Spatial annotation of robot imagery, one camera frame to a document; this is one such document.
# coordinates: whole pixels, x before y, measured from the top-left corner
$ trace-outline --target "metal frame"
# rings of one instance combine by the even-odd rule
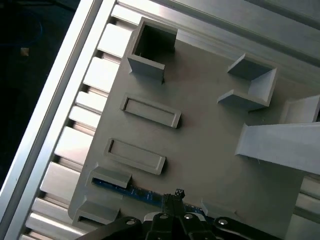
[[[101,1],[81,1],[51,68],[0,192],[0,239],[27,185]]]
[[[314,29],[320,30],[320,17],[317,15],[317,0],[309,0],[308,5],[301,0],[245,0],[249,3],[268,9],[289,19],[295,20]]]
[[[70,49],[70,46],[75,45],[70,53],[74,54],[72,55],[74,64],[70,63],[69,58],[61,59],[58,55],[52,67],[45,88],[36,106],[36,110],[32,115],[30,124],[28,125],[26,133],[19,146],[16,158],[21,158],[19,158],[20,164],[15,161],[12,165],[13,167],[11,167],[13,169],[17,164],[19,166],[23,165],[24,162],[27,161],[28,150],[31,151],[28,156],[28,160],[33,162],[27,162],[27,165],[25,167],[29,168],[30,171],[21,173],[21,176],[23,178],[26,178],[24,181],[26,185],[23,185],[18,190],[20,195],[22,196],[15,197],[15,204],[12,204],[13,202],[9,202],[8,200],[8,213],[3,217],[0,216],[2,217],[2,222],[0,225],[0,239],[3,239],[4,236],[5,239],[8,240],[18,239],[19,237],[20,231],[17,230],[22,229],[24,226],[28,211],[31,207],[33,199],[35,198],[36,192],[39,188],[44,172],[49,163],[57,139],[60,136],[61,129],[70,111],[70,106],[75,100],[78,89],[82,83],[83,76],[86,73],[92,55],[96,50],[96,46],[105,28],[107,20],[110,18],[109,16],[114,7],[114,4],[114,0],[86,0],[81,1],[78,7],[78,10],[70,25],[71,32],[67,33],[67,36],[64,39],[63,45],[59,51],[60,55],[65,55],[67,52],[69,52],[68,49]],[[73,32],[74,29],[78,28],[80,28],[80,35],[76,35],[76,33]],[[72,37],[75,37],[77,41],[71,42],[69,40],[70,35],[72,35]],[[60,84],[64,83],[63,87],[61,86],[58,89],[59,91],[57,90],[56,93],[54,91],[56,90],[56,88],[54,88],[54,86],[50,84],[53,81],[56,82],[56,84],[58,84],[59,82]],[[59,98],[55,98],[55,101],[51,101],[51,99],[48,99],[49,101],[47,102],[49,104],[51,103],[51,106],[48,109],[49,104],[48,106],[43,105],[43,102],[45,101],[43,98],[50,98],[53,93],[58,95]],[[37,129],[37,124],[40,125],[39,114],[37,114],[38,111],[44,112],[43,115],[46,114],[45,123],[47,124],[47,127],[45,129],[41,129],[42,135],[39,136],[40,134],[38,134],[38,139],[36,139],[36,141],[32,141],[29,135],[32,134],[35,129]],[[12,177],[12,174],[13,173],[11,170],[7,177],[7,180],[15,180]],[[9,185],[7,187],[7,191],[14,189],[14,187],[9,188]],[[2,191],[3,196],[7,195],[6,192],[4,190]]]
[[[153,1],[320,67],[320,32],[286,16],[244,0]]]
[[[214,26],[212,22],[204,21],[203,15],[208,14],[206,12],[198,12],[199,15],[192,17],[155,3],[161,1],[118,0],[118,4],[114,6],[115,2],[115,0],[82,0],[79,4],[0,192],[0,219],[2,219],[0,239],[4,237],[8,227],[5,239],[17,239],[20,234],[18,230],[24,227],[32,202],[39,192],[39,184],[91,61],[90,51],[86,52],[83,46],[94,20],[97,22],[96,28],[101,28],[97,26],[97,13],[100,18],[105,19],[99,22],[102,28],[110,16],[137,25],[143,15],[178,27],[177,39],[193,46],[233,60],[243,53],[274,60],[281,69],[282,78],[308,82],[317,87],[320,85],[319,68],[305,62],[303,57],[292,57],[292,54],[290,56],[279,52],[274,47],[266,46],[264,42],[237,35],[225,30],[225,27],[217,27],[218,24]],[[101,37],[98,35],[99,33],[95,36],[92,33],[92,38],[88,37],[87,48],[93,48],[90,45],[94,43],[89,42],[93,39],[98,41]]]

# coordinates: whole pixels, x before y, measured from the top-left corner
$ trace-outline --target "rectangular slot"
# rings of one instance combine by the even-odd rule
[[[94,226],[94,227],[97,227],[97,228],[103,227],[105,225],[105,224],[103,224],[101,222],[86,218],[84,216],[79,216],[78,222],[79,223],[83,223],[83,224],[88,224],[88,225],[91,225],[91,226]]]
[[[94,179],[97,179],[125,189],[128,186],[131,176],[132,174],[130,173],[105,169],[98,166],[90,172],[87,183],[91,184]]]
[[[97,178],[97,177],[90,177],[88,178],[88,183],[90,184],[93,184],[95,186],[98,186],[98,187],[105,187],[105,186],[108,186],[108,187],[105,187],[106,189],[111,189],[112,191],[115,191],[115,190],[125,190],[126,187],[122,187],[122,186],[118,186],[118,185],[115,185],[109,181],[105,181],[105,180],[102,180],[100,178]]]
[[[128,94],[124,96],[120,109],[172,128],[177,128],[181,116],[179,110]]]
[[[146,190],[140,187],[136,187],[130,184],[127,188],[118,187],[116,185],[110,184],[109,182],[102,181],[97,178],[92,179],[92,184],[111,190],[115,193],[121,194],[123,196],[128,196],[130,198],[142,201],[146,204],[151,204],[161,208],[162,206],[162,195],[150,190]]]
[[[105,155],[119,163],[156,175],[161,174],[166,160],[165,156],[112,138],[108,140]]]

